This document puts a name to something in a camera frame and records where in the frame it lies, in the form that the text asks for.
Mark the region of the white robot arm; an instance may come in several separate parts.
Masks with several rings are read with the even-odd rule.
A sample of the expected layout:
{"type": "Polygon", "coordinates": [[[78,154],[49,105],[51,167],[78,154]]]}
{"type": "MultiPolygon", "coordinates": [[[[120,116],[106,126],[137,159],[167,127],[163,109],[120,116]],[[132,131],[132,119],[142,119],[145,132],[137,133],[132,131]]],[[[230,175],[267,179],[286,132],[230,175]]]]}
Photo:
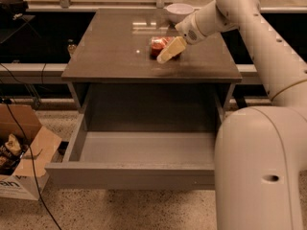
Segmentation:
{"type": "Polygon", "coordinates": [[[258,0],[214,0],[176,29],[183,46],[238,30],[272,102],[235,111],[219,128],[217,230],[304,230],[298,180],[307,169],[305,61],[261,15],[258,0]]]}

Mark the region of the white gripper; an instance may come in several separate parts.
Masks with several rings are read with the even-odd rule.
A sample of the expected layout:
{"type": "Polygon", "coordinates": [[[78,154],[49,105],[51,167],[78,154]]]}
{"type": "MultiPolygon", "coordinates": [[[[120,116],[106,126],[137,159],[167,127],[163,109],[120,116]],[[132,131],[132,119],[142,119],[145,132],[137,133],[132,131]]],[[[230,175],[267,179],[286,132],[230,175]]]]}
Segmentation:
{"type": "Polygon", "coordinates": [[[170,40],[166,47],[159,53],[156,60],[160,64],[182,53],[186,49],[187,43],[194,45],[206,40],[206,36],[201,33],[197,24],[197,14],[195,12],[177,23],[175,28],[180,36],[176,36],[170,40]]]}

